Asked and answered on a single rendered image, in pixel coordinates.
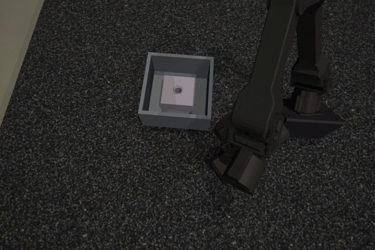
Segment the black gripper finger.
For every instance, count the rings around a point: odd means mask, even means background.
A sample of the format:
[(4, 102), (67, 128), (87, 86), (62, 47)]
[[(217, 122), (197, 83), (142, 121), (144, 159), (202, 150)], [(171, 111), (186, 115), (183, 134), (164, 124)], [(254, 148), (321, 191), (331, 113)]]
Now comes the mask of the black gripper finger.
[[(236, 148), (236, 147), (235, 147)], [(226, 151), (227, 151), (227, 153), (229, 154), (229, 152), (231, 152), (232, 150), (234, 150), (235, 148), (232, 148), (231, 146), (229, 146), (227, 149), (226, 149)]]

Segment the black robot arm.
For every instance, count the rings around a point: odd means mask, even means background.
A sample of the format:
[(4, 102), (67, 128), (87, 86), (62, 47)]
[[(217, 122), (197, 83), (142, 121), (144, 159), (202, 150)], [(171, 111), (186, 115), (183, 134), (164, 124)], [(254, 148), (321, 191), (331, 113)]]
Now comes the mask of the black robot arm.
[[(322, 115), (323, 94), (333, 82), (329, 59), (322, 53), (322, 4), (325, 0), (267, 0), (267, 16), (249, 83), (238, 93), (215, 135), (237, 150), (222, 178), (252, 195), (281, 139), (283, 99), (280, 85), (297, 33), (298, 59), (292, 67), (295, 87), (291, 108), (299, 115)], [(245, 132), (245, 134), (243, 134)], [(265, 158), (264, 158), (265, 157)]]

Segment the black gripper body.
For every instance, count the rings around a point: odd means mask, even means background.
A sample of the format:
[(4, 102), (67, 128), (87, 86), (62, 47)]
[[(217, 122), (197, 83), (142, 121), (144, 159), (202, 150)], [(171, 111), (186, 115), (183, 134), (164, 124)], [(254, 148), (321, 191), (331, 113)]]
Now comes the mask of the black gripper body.
[[(282, 132), (281, 132), (281, 139), (280, 139), (279, 144), (281, 144), (283, 141), (285, 141), (289, 137), (290, 137), (290, 132), (287, 129), (287, 127), (283, 124)], [(235, 148), (234, 150), (229, 152), (229, 156), (231, 158), (234, 156), (236, 150), (237, 150), (237, 148)], [(229, 165), (230, 161), (231, 161), (231, 159), (227, 156), (227, 154), (223, 150), (221, 150), (219, 153), (217, 153), (216, 155), (214, 155), (213, 157), (211, 157), (209, 159), (208, 164), (210, 165), (212, 170), (215, 172), (215, 174), (218, 176), (218, 178), (220, 179), (222, 184), (228, 184), (228, 182), (226, 182), (222, 178), (222, 176), (223, 176), (227, 166)]]

